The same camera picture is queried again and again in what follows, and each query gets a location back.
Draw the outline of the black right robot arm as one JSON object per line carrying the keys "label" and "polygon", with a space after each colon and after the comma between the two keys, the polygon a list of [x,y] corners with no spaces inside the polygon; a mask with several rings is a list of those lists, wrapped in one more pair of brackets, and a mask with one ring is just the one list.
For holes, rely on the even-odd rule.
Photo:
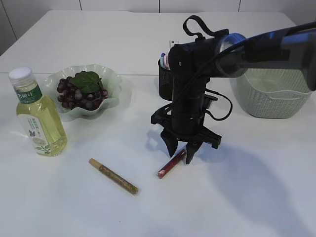
{"label": "black right robot arm", "polygon": [[237,78],[248,69],[295,69],[304,76],[309,90],[316,88],[316,25],[307,23],[245,38],[228,29],[211,31],[193,15],[202,31],[195,41],[174,45],[168,54],[173,75],[172,101],[151,117],[163,127],[161,138],[169,155],[178,142],[186,142],[186,164],[203,143],[218,148],[221,136],[206,128],[204,117],[215,91],[206,88],[210,78]]}

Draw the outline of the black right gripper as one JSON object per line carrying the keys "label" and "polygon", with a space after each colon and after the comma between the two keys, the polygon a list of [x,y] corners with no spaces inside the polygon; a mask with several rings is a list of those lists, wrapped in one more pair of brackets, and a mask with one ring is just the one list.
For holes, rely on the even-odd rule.
{"label": "black right gripper", "polygon": [[186,164],[190,164],[195,153],[203,143],[210,144],[213,148],[218,148],[221,143],[221,136],[212,132],[204,126],[205,112],[198,117],[185,117],[174,119],[171,115],[164,113],[166,106],[159,108],[151,116],[151,124],[159,124],[163,127],[160,136],[164,141],[168,154],[173,157],[178,142],[186,144]]}

